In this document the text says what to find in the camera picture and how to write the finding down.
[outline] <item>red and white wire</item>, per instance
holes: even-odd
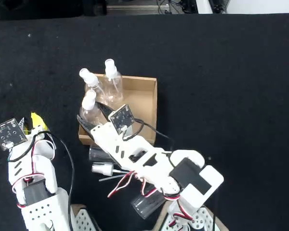
[[[54,148],[54,144],[48,140],[39,140],[39,141],[36,141],[31,149],[31,167],[32,167],[32,174],[36,173],[36,169],[35,169],[35,163],[33,161],[33,155],[34,155],[34,150],[35,150],[35,146],[37,145],[38,142],[41,142],[41,141],[44,141],[44,142],[47,142],[49,143],[52,148],[53,148],[53,156],[50,160],[53,160],[54,157],[55,157],[55,148]],[[31,180],[31,178],[24,178],[24,181],[25,182],[29,182]]]
[[[20,208],[20,209],[22,209],[22,208],[25,208],[26,206],[17,203],[17,207]]]
[[[131,182],[131,178],[134,175],[134,171],[133,172],[129,172],[127,174],[124,175],[124,177],[121,178],[121,180],[118,182],[118,184],[116,185],[116,187],[108,194],[108,198],[111,197],[115,192],[119,191],[120,189],[125,188],[126,186],[129,185],[129,183]],[[125,183],[125,185],[120,186],[119,185],[129,176],[128,181]]]
[[[153,193],[155,193],[157,191],[156,188],[152,189],[150,192],[148,192],[147,194],[145,194],[145,185],[146,185],[146,179],[143,178],[143,183],[141,185],[141,195],[144,196],[144,197],[149,197],[151,196]]]
[[[176,221],[176,220],[173,220],[172,222],[169,223],[168,226],[171,228],[171,227],[174,226],[176,223],[177,223],[177,221]]]
[[[176,201],[180,198],[180,195],[177,195],[175,197],[164,196],[164,198],[168,201]]]
[[[188,214],[188,212],[180,205],[179,201],[177,201],[180,211],[190,220],[193,220],[193,216]]]
[[[44,177],[44,174],[42,174],[42,173],[31,173],[31,174],[24,175],[24,176],[20,177],[20,178],[17,179],[17,181],[15,181],[14,184],[12,185],[12,192],[13,192],[13,193],[16,193],[15,186],[16,186],[16,184],[19,183],[21,180],[23,180],[24,178],[31,178],[31,177],[35,177],[35,176]]]

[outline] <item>yellow object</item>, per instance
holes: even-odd
[[[35,112],[31,112],[32,126],[36,128],[41,125],[44,130],[48,130],[47,125],[44,123],[43,119],[36,114]]]

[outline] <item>bottle cap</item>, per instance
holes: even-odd
[[[95,97],[93,98],[90,94],[89,95],[86,94],[86,96],[83,97],[83,100],[81,103],[82,108],[89,111],[94,108],[94,105],[95,105]]]
[[[83,68],[79,71],[79,76],[83,78],[85,83],[89,87],[95,87],[98,85],[98,78],[95,74],[90,72],[87,68]]]
[[[113,59],[107,59],[105,61],[105,73],[109,80],[118,76],[118,71]]]
[[[87,92],[86,92],[86,96],[88,96],[88,97],[90,97],[90,99],[93,99],[93,100],[95,100],[96,99],[96,92],[95,92],[95,90],[88,90]]]

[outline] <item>cardboard piece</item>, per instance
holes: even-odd
[[[101,78],[103,75],[96,74],[96,76]],[[133,76],[122,77],[123,104],[129,105],[135,118],[142,119],[144,122],[156,128],[158,106],[157,79]],[[132,127],[133,131],[137,131],[140,124],[134,123]],[[154,144],[156,134],[152,129],[144,126],[139,135],[143,136],[150,144]],[[78,137],[83,145],[94,144],[94,141],[90,139],[81,126],[79,126]]]

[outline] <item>white plastic bracket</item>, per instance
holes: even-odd
[[[194,223],[191,221],[188,222],[189,226],[195,230],[201,230],[204,228],[204,231],[212,231],[213,230],[213,218],[209,214],[206,208],[200,208],[194,215]],[[189,228],[187,225],[182,225],[180,223],[175,224],[173,227],[169,227],[169,224],[173,221],[172,216],[167,215],[167,218],[162,225],[160,231],[188,231]],[[220,231],[218,226],[215,224],[215,231]]]
[[[81,209],[76,218],[76,229],[74,231],[96,231],[94,224],[86,209]]]

